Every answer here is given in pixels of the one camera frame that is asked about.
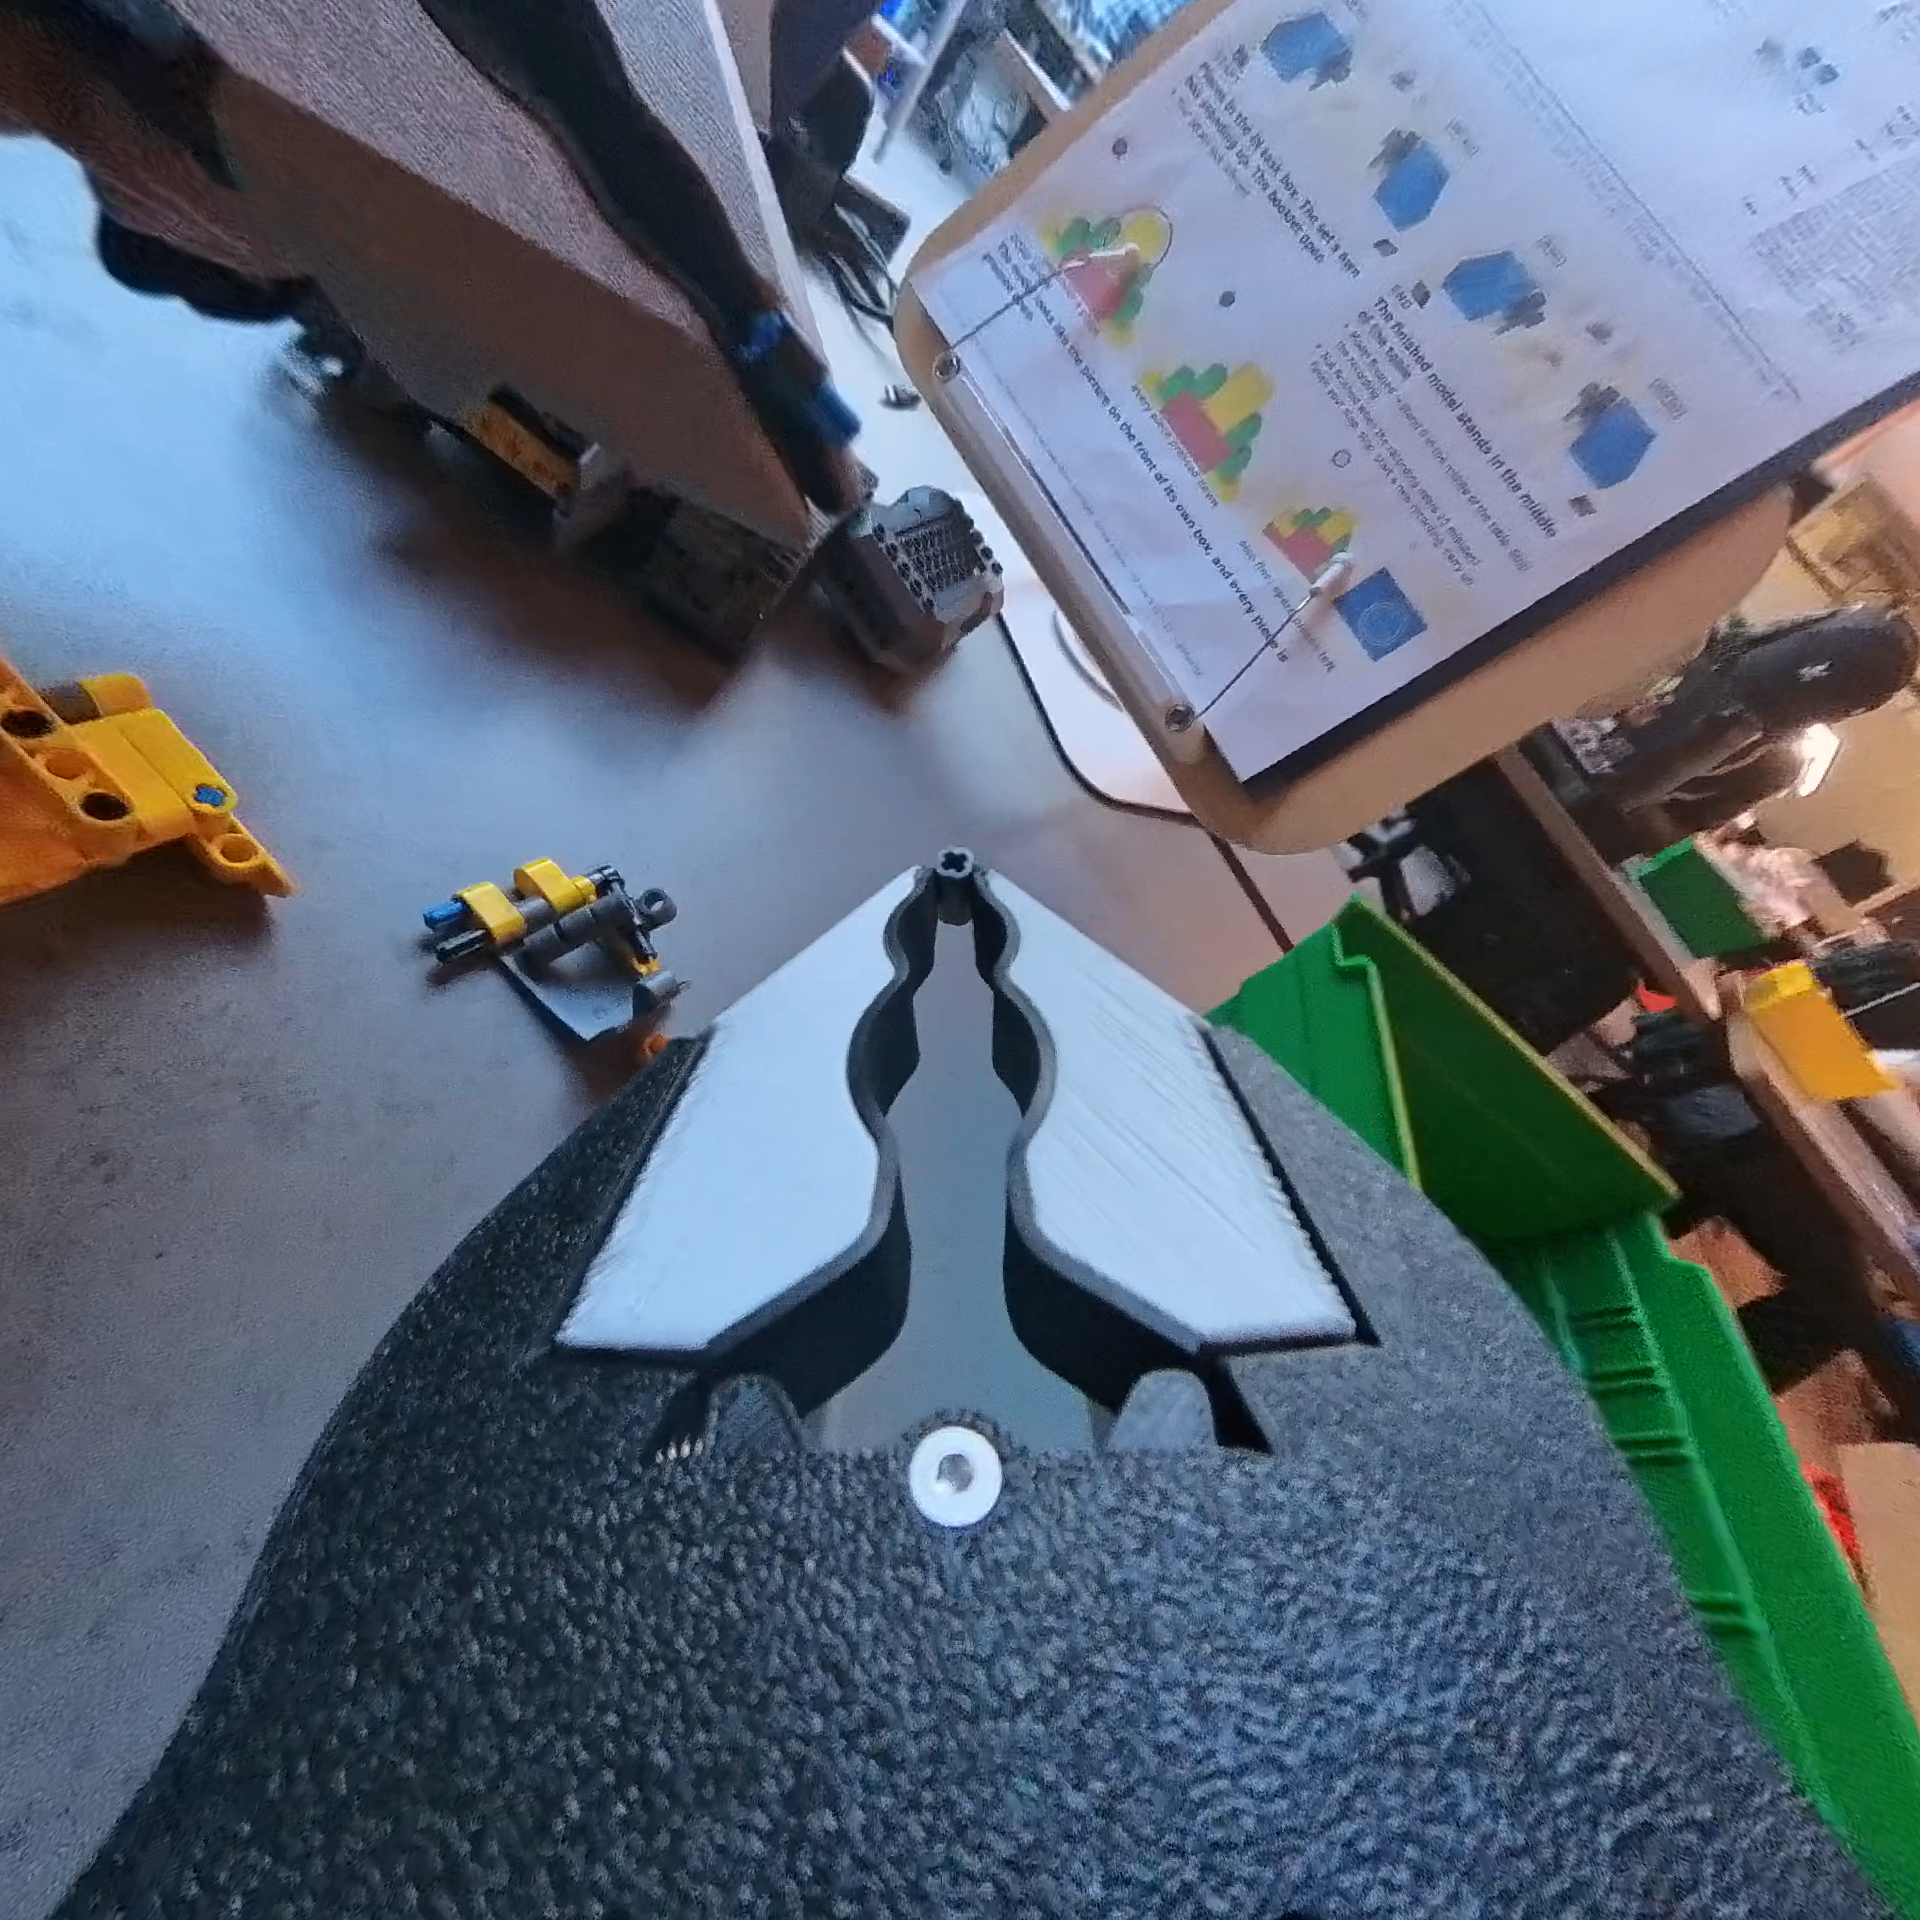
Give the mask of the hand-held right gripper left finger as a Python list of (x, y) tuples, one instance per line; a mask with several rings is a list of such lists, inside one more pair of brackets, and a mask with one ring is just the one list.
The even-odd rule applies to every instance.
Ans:
[(922, 1063), (922, 873), (884, 883), (705, 1031), (554, 1336), (702, 1383), (839, 1399), (899, 1338), (893, 1110)]

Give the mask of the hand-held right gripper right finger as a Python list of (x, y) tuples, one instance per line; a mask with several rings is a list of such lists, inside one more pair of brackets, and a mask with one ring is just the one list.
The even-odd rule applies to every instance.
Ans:
[(998, 873), (982, 877), (982, 980), (1018, 1110), (1005, 1308), (1047, 1373), (1106, 1414), (1151, 1375), (1240, 1414), (1232, 1361), (1361, 1340), (1203, 1017)]

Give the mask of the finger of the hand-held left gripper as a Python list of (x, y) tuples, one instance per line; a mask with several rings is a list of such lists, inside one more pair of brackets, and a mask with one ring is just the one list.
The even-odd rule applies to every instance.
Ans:
[(182, 4), (247, 235), (314, 282), (425, 409), (512, 394), (641, 485), (782, 543), (810, 501), (700, 310), (608, 220), (537, 112), (411, 4)]
[(599, 4), (628, 82), (715, 191), (736, 241), (785, 297), (807, 347), (820, 327), (766, 157), (773, 4)]

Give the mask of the black blue pin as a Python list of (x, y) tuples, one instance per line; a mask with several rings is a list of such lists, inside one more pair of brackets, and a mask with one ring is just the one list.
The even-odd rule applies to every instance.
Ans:
[(849, 450), (858, 439), (858, 413), (789, 312), (757, 312), (734, 340), (731, 361), (773, 439), (832, 452)]

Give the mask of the small yellow black brick assembly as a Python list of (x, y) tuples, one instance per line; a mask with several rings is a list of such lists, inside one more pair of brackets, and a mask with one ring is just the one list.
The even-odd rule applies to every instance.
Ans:
[(670, 1044), (686, 982), (661, 956), (680, 908), (613, 869), (582, 873), (537, 858), (510, 883), (481, 882), (421, 916), (436, 982), (496, 973), (566, 1044), (650, 1067)]

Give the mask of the toy brick robot model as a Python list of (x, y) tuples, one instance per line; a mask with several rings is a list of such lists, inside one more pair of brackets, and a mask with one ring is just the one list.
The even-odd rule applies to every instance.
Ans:
[(734, 662), (803, 588), (824, 543), (767, 539), (694, 500), (637, 479), (609, 446), (578, 434), (516, 388), (454, 414), (436, 413), (389, 372), (327, 301), (301, 307), (285, 372), (327, 403), (351, 403), (410, 436), (460, 444), (546, 543), (637, 595), (666, 625)]

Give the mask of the green plastic bin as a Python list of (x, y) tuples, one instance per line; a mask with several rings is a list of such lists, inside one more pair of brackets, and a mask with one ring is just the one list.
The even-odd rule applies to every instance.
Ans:
[(1668, 1239), (1672, 1181), (1364, 899), (1208, 1013), (1395, 1166), (1584, 1383), (1696, 1622), (1796, 1785), (1919, 1915), (1919, 1735), (1733, 1308)]

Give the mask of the grey desk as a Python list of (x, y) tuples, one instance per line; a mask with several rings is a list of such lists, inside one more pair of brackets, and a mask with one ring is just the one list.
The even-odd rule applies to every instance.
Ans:
[(961, 844), (1191, 1006), (1325, 906), (1089, 796), (1011, 643), (862, 670), (807, 612), (736, 667), (563, 558), (464, 446), (327, 413), (280, 335), (104, 275), (73, 161), (7, 141), (7, 646), (131, 670), (290, 869), (148, 854), (7, 910), (7, 1915), (145, 1780), (396, 1313), (624, 1069), (421, 912), (525, 858), (679, 908), (702, 1026)]

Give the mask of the dark grey studded shell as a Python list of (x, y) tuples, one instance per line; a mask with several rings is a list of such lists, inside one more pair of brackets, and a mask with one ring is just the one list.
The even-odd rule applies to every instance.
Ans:
[(858, 651), (897, 678), (935, 674), (1005, 604), (994, 552), (935, 485), (862, 505), (820, 543), (810, 579)]

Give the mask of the small green bin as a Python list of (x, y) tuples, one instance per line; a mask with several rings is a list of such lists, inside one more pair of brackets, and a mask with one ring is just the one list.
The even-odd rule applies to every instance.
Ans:
[(1692, 957), (1721, 963), (1766, 949), (1775, 940), (1754, 919), (1741, 882), (1696, 837), (1633, 858), (1622, 873), (1633, 878)]

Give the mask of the yellow storage bin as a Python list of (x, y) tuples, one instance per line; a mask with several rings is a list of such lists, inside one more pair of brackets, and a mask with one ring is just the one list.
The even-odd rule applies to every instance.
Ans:
[(1746, 977), (1741, 1013), (1809, 1101), (1837, 1106), (1903, 1089), (1809, 963)]

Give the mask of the yellow brick beam assembly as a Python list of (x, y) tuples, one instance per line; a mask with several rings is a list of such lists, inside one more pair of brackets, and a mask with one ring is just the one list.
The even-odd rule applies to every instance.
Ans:
[(150, 852), (185, 852), (265, 899), (295, 895), (240, 821), (229, 779), (138, 675), (34, 687), (4, 661), (4, 906)]

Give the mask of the wooden instruction sheet board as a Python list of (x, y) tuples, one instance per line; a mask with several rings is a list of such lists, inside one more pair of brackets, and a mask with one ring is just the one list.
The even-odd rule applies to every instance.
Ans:
[(1750, 591), (1915, 403), (1915, 5), (1191, 5), (909, 372), (1193, 817), (1311, 852)]

